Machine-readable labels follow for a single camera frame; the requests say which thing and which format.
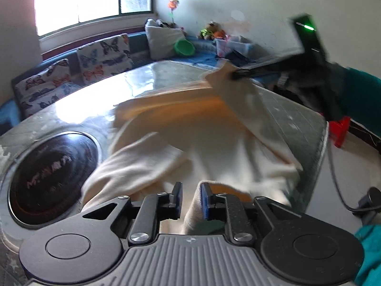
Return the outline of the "teal left sleeve forearm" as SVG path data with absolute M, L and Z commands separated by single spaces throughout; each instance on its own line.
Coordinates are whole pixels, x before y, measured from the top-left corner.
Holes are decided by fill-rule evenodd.
M 380 225 L 366 225 L 355 237 L 364 248 L 364 262 L 355 278 L 356 285 L 381 285 L 381 228 Z

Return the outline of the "right gloved hand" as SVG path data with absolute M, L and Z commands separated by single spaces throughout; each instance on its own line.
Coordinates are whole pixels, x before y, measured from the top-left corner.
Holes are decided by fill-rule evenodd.
M 326 121 L 335 121 L 347 113 L 347 73 L 337 63 L 283 73 L 272 91 L 321 113 Z

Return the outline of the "teal right sleeve forearm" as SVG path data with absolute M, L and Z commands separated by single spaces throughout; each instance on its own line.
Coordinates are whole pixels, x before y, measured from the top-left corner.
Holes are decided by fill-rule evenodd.
M 349 68 L 347 89 L 348 116 L 380 137 L 380 79 Z

